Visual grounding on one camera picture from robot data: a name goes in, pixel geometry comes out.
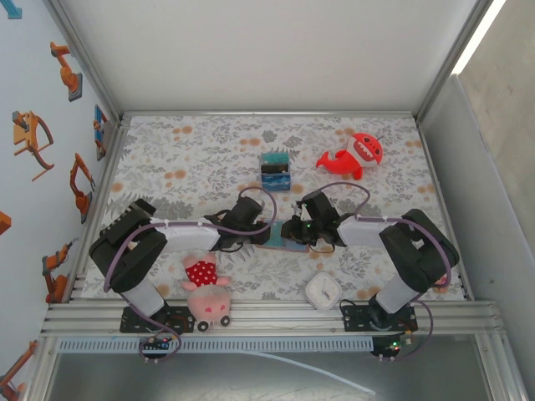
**red shark toy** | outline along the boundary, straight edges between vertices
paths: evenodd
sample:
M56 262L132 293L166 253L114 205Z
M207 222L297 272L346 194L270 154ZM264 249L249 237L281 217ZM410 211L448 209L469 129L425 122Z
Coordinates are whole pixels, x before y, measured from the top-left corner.
M383 147L372 135L359 132L349 138L346 149L339 150L335 159L329 159L325 152L316 163L316 167L324 165L329 173L352 174L356 180L362 178L363 167L378 165L383 159Z

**square clock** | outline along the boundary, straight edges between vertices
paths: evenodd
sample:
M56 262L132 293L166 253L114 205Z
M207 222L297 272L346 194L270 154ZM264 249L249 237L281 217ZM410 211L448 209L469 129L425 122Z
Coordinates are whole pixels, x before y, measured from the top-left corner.
M313 307L327 311L342 297L342 287L329 274L320 272L308 282L305 293Z

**gray wall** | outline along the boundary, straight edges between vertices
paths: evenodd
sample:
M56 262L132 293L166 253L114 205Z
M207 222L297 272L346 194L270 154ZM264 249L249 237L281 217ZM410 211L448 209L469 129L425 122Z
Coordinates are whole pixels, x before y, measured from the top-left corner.
M481 135L535 252L533 21L533 0L508 0L460 76Z
M421 130L472 291L497 300L535 398L535 261L458 77L450 77Z

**toy wheel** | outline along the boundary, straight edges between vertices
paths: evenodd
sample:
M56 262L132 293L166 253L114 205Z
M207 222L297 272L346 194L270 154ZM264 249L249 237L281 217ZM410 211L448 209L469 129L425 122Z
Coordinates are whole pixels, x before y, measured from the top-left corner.
M208 324L208 322L199 322L199 324L197 325L197 329L200 332L205 332L206 330L208 330L209 327L210 325Z
M228 326L229 324L231 324L231 317L230 316L223 316L221 321L220 321L221 325L223 327L226 327Z

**pink pig plush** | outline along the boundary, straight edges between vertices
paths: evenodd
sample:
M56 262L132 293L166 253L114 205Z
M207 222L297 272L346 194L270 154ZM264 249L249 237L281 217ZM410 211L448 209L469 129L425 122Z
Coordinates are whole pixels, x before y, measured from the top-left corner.
M223 327L228 326L231 323L231 294L224 286L231 283L231 278L217 276L216 257L211 253L201 260L186 256L182 263L190 281L181 282L181 286L191 291L187 306L199 322L199 331L205 332L214 322L219 322Z

